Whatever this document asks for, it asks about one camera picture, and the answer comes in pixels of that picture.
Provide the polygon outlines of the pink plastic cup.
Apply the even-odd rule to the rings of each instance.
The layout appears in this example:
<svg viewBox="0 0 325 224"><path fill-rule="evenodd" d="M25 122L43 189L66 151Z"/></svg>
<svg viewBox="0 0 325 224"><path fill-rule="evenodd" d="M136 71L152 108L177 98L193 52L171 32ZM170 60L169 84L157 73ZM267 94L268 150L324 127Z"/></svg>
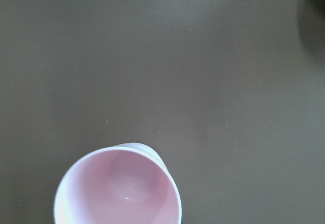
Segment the pink plastic cup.
<svg viewBox="0 0 325 224"><path fill-rule="evenodd" d="M55 223L181 223L177 185L159 154L142 143L93 151L64 174Z"/></svg>

